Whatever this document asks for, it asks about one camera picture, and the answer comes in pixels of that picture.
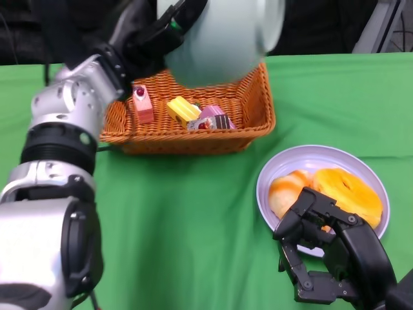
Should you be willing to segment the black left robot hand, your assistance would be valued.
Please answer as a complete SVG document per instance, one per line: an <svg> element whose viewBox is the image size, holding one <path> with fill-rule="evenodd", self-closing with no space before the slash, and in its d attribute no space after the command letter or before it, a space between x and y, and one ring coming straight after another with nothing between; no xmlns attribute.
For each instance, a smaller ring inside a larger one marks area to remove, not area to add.
<svg viewBox="0 0 413 310"><path fill-rule="evenodd" d="M164 70L165 56L183 44L207 3L173 1L156 17L156 1L122 1L108 44L120 57L128 78L147 78Z"/></svg>

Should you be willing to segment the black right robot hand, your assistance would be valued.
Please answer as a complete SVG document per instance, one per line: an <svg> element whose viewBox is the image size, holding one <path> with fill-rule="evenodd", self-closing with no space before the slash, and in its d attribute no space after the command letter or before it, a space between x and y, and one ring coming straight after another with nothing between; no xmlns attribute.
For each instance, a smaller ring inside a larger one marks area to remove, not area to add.
<svg viewBox="0 0 413 310"><path fill-rule="evenodd" d="M287 272L297 302L331 304L340 298L355 309L384 309L387 293L397 285L373 228L309 187L281 219L273 239L278 242L278 270ZM327 270L308 271L298 245L322 249Z"/></svg>

